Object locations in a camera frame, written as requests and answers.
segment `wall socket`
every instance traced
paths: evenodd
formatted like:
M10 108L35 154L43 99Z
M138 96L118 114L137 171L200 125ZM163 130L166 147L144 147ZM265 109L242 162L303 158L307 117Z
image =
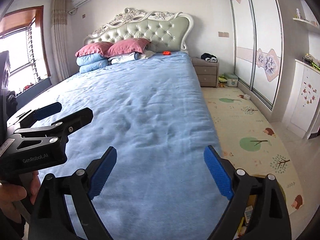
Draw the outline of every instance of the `wall socket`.
M226 37L226 38L230 37L229 33L218 32L218 35L219 37Z

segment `human hand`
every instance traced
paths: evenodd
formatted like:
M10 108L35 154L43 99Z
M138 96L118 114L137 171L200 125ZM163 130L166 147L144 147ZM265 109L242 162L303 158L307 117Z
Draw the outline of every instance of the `human hand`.
M30 201L35 203L36 197L40 188L39 172L33 171L32 181L30 183ZM0 183L0 208L3 214L16 223L21 223L20 212L16 209L12 202L20 201L27 196L27 192L24 187L13 184L1 184Z

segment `folded blanket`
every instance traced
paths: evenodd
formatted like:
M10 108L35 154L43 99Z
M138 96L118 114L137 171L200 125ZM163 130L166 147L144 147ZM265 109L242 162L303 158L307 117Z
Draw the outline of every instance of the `folded blanket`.
M102 60L104 58L105 57L103 57L99 53L84 55L82 57L77 57L77 65L84 66L84 65L92 64L92 63L98 62L99 60Z
M79 69L79 72L86 73L86 72L90 72L92 70L103 68L108 65L109 65L108 59L104 58L102 60L99 60L98 62L94 62L94 63L88 64L88 65L81 66Z
M132 60L137 60L139 59L139 52L131 52L131 53L126 53L118 56L114 56L109 58L109 61L111 64L118 64L118 63L124 63Z

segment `upholstered headboard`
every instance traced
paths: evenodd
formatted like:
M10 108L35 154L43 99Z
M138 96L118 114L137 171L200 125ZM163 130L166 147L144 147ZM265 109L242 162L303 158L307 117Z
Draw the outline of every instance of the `upholstered headboard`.
M151 41L148 49L154 52L186 51L186 37L193 27L193 18L185 13L149 12L126 8L111 22L88 35L84 44L109 41L115 43L129 38Z

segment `play mat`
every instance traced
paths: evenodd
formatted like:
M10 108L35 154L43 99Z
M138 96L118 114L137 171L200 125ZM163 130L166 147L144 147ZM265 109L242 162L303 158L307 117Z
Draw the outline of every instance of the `play mat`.
M281 139L239 88L202 88L218 132L223 158L248 174L272 173L285 194L289 214L303 205L295 167Z

